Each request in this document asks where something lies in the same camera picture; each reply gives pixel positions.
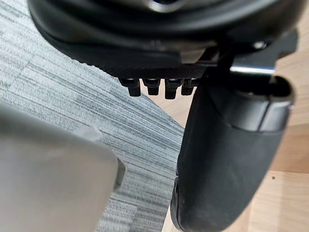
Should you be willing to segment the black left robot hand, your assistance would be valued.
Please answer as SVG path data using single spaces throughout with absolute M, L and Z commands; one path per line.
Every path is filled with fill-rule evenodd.
M 171 219 L 220 232 L 244 211 L 281 143 L 295 92 L 275 75 L 297 48 L 305 0 L 29 0 L 54 48 L 118 78 L 130 96 L 193 96 Z

